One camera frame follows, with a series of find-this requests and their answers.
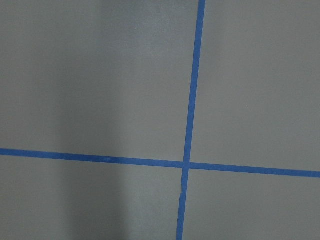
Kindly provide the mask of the blue tape line lengthwise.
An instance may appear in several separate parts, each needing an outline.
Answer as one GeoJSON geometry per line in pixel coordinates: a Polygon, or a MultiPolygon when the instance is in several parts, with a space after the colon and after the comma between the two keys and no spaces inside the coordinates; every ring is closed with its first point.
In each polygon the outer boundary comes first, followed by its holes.
{"type": "Polygon", "coordinates": [[[199,67],[200,67],[200,59],[201,59],[205,7],[206,7],[206,1],[199,0],[198,8],[197,8],[196,26],[195,26],[192,71],[191,71],[191,79],[190,79],[187,123],[186,123],[185,143],[184,143],[184,152],[183,152],[183,164],[182,164],[182,172],[181,172],[181,192],[180,192],[179,203],[178,203],[178,215],[177,215],[177,226],[176,226],[177,240],[181,240],[183,238],[183,232],[184,232],[186,200],[187,200],[187,192],[188,192],[188,180],[189,180],[190,161],[191,161],[191,150],[192,150],[193,128],[194,128],[195,109],[196,109],[199,67]]]}

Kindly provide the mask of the blue tape line crosswise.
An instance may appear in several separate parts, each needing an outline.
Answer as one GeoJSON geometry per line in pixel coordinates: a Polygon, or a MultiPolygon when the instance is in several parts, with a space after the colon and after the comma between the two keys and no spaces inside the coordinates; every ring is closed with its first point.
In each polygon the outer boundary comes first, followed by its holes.
{"type": "MultiPolygon", "coordinates": [[[[58,152],[7,149],[7,148],[1,148],[0,154],[2,156],[68,160],[68,161],[93,162],[93,163],[108,163],[108,164],[121,164],[121,165],[135,165],[135,166],[164,167],[164,168],[178,168],[178,169],[181,169],[184,166],[184,163],[181,161],[58,153],[58,152]]],[[[187,166],[192,170],[249,173],[249,174],[304,177],[304,178],[320,177],[319,171],[310,171],[310,170],[237,166],[237,165],[210,164],[210,163],[197,163],[197,162],[191,162],[187,166]]]]}

